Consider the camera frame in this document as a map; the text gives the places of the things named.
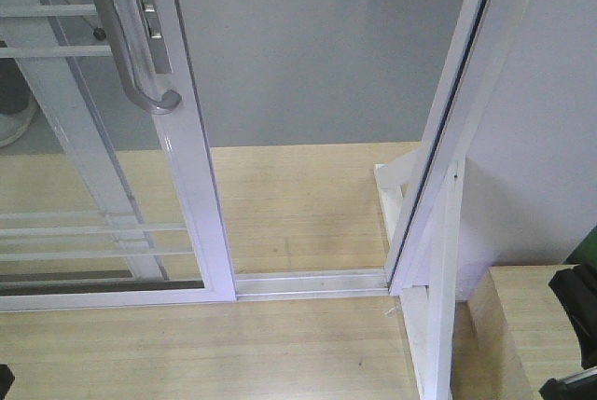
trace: sliding glass door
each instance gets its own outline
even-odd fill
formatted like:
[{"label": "sliding glass door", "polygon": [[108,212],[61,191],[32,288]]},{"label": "sliding glass door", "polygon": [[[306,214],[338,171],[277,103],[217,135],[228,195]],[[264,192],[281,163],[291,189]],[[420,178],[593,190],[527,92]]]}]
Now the sliding glass door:
[{"label": "sliding glass door", "polygon": [[176,0],[1,0],[0,39],[0,310],[233,300]]}]

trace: door threshold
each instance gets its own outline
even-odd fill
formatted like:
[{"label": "door threshold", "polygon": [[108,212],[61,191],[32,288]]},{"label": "door threshold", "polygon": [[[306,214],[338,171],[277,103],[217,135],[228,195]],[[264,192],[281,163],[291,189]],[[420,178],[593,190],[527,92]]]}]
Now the door threshold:
[{"label": "door threshold", "polygon": [[379,269],[237,274],[239,301],[389,296]]}]

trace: metal handle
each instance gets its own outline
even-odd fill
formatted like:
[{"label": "metal handle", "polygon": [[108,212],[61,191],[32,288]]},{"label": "metal handle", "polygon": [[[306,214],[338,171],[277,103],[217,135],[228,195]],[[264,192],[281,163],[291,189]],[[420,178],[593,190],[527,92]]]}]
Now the metal handle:
[{"label": "metal handle", "polygon": [[166,90],[159,99],[154,99],[141,89],[132,58],[131,45],[114,0],[93,0],[93,2],[107,33],[124,92],[133,103],[150,114],[171,113],[181,102],[180,94],[175,90]]}]

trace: grey floor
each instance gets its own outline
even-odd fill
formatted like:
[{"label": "grey floor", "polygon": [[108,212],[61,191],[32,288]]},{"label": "grey floor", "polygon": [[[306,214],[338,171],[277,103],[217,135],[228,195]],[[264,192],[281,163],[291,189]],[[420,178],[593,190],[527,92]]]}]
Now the grey floor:
[{"label": "grey floor", "polygon": [[[462,0],[180,2],[210,144],[230,146],[419,140]],[[95,41],[70,22],[74,43]],[[157,148],[111,59],[80,64],[116,148]],[[41,114],[0,149],[54,152]]]}]

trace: light wood floor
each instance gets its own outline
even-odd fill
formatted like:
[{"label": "light wood floor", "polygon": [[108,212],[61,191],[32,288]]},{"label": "light wood floor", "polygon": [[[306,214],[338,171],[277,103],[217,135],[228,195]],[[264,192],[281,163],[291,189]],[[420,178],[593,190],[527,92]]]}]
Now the light wood floor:
[{"label": "light wood floor", "polygon": [[[376,163],[416,143],[231,147],[213,150],[236,272],[380,268],[387,242],[373,177]],[[124,151],[119,160],[147,222],[181,222],[161,151]],[[64,155],[1,157],[0,213],[84,211],[92,199]],[[0,221],[0,227],[47,226]],[[158,246],[188,246],[184,232],[155,233]],[[90,243],[82,243],[85,249]],[[95,244],[113,247],[109,242]],[[43,249],[12,246],[2,252]],[[170,256],[183,277],[193,256]],[[5,273],[125,269],[123,259],[28,262]]]},{"label": "light wood floor", "polygon": [[[415,146],[215,149],[237,271],[380,267],[387,243],[372,168]],[[180,221],[174,188],[163,177],[164,156],[119,157],[146,221]],[[2,160],[6,212],[92,209],[64,157]],[[157,239],[162,245],[184,241],[166,234]],[[178,263],[171,268],[185,266]],[[65,270],[65,264],[53,262],[50,269]],[[0,332],[0,363],[17,376],[10,400],[418,398],[400,309],[390,297],[11,313],[0,314]],[[461,307],[455,399],[491,398],[479,361]]]},{"label": "light wood floor", "polygon": [[390,297],[0,315],[10,400],[417,398]]}]

